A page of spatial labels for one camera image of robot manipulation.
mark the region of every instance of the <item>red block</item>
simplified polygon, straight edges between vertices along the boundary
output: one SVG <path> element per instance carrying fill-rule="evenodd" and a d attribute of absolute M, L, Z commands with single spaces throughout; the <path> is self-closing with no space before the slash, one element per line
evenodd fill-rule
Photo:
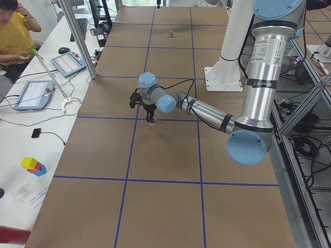
<path fill-rule="evenodd" d="M 39 163 L 39 162 L 37 162 L 36 168 L 34 168 L 34 169 L 27 169 L 27 171 L 30 172 L 30 173 L 32 173 L 32 174 L 38 173 L 38 172 L 41 171 L 41 166 L 42 166 L 42 164 Z"/>

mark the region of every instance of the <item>blue joint cap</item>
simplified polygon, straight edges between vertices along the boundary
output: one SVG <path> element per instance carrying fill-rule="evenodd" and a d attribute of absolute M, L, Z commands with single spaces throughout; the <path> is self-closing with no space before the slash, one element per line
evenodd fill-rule
<path fill-rule="evenodd" d="M 176 100 L 172 96 L 166 95 L 157 100 L 156 107 L 163 113 L 167 114 L 175 109 L 176 104 Z"/>
<path fill-rule="evenodd" d="M 150 72 L 145 72 L 139 77 L 140 88 L 150 88 L 156 84 L 156 77 Z"/>
<path fill-rule="evenodd" d="M 263 20 L 276 20 L 292 13 L 303 0 L 277 0 L 271 4 L 266 0 L 254 0 L 253 11 Z"/>
<path fill-rule="evenodd" d="M 256 133 L 249 130 L 234 131 L 227 143 L 230 157 L 242 165 L 257 165 L 267 155 L 267 145 Z"/>
<path fill-rule="evenodd" d="M 295 32 L 295 34 L 291 37 L 291 40 L 292 40 L 292 39 L 296 39 L 296 38 L 300 37 L 300 36 L 303 35 L 303 34 L 304 34 L 304 28 L 302 27 L 302 28 L 298 29 L 298 30 Z"/>

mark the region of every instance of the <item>white desk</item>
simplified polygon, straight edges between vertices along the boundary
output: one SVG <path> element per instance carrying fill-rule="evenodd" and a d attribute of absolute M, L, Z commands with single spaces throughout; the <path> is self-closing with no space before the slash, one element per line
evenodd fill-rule
<path fill-rule="evenodd" d="M 88 15 L 76 15 L 76 18 L 91 18 Z M 47 38 L 45 43 L 39 50 L 39 54 L 44 58 L 45 64 L 49 70 L 54 67 L 50 62 L 51 58 L 58 56 L 60 47 L 68 47 L 72 51 L 80 53 L 75 42 L 70 42 L 71 31 L 65 18 L 62 18 L 54 31 Z M 92 56 L 95 49 L 99 48 L 96 37 L 90 35 L 87 31 L 86 46 Z M 44 72 L 45 69 L 35 57 L 30 62 L 22 75 L 31 73 Z M 65 84 L 63 90 L 67 95 L 72 93 L 72 97 L 79 98 L 83 101 L 88 88 L 90 77 L 87 70 L 80 72 L 69 83 L 66 83 L 69 78 L 64 78 L 59 72 L 55 73 L 59 84 Z M 13 88 L 8 93 L 9 95 L 19 95 L 27 80 L 50 80 L 47 73 L 39 75 L 31 75 L 19 79 L 14 84 Z M 10 103 L 15 103 L 17 98 L 9 98 Z M 61 104 L 64 100 L 63 95 L 59 90 L 55 90 L 53 97 L 46 108 L 61 109 Z M 51 117 L 62 116 L 62 110 L 42 110 L 42 111 L 15 111 L 4 100 L 0 105 L 0 118 L 6 121 L 31 125 Z M 13 125 L 0 120 L 0 188 L 5 190 L 5 195 L 0 199 L 0 225 L 11 226 L 21 229 L 32 230 L 33 224 L 38 215 L 41 204 L 35 208 L 29 203 L 29 200 L 37 195 L 40 191 L 49 186 L 59 159 L 62 155 L 64 145 L 62 141 L 54 134 L 41 134 L 39 138 L 32 139 L 31 134 L 34 128 L 41 128 L 42 132 L 53 132 L 59 135 L 64 141 L 69 137 L 71 128 L 74 124 L 77 113 L 80 108 L 79 102 L 70 102 L 66 105 L 66 114 L 61 118 L 55 118 L 46 122 L 33 125 L 31 127 L 22 127 Z M 24 157 L 33 157 L 47 168 L 47 173 L 41 177 L 37 177 L 27 172 L 22 168 L 21 161 Z M 12 196 L 14 191 L 17 191 L 25 183 L 29 182 L 34 186 L 34 191 L 26 198 L 26 200 L 18 206 Z M 21 245 L 0 244 L 0 248 L 15 248 L 22 247 Z"/>

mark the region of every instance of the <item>black hair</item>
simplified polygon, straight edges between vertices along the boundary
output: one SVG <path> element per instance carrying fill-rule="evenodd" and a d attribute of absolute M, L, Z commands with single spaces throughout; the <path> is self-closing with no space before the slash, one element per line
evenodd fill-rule
<path fill-rule="evenodd" d="M 14 12 L 18 4 L 17 0 L 0 0 L 0 9 Z"/>

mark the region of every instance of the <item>black monitor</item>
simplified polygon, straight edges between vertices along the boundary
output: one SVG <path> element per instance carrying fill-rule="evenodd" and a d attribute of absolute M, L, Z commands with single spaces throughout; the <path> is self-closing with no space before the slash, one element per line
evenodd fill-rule
<path fill-rule="evenodd" d="M 100 0 L 89 0 L 89 5 L 91 7 L 91 12 L 94 21 L 95 28 L 102 28 L 103 31 L 109 34 L 113 24 L 110 19 L 110 14 L 108 11 L 108 6 L 106 0 L 102 0 L 102 5 L 100 5 Z M 101 10 L 103 9 L 104 14 L 106 15 L 106 21 L 100 22 Z"/>

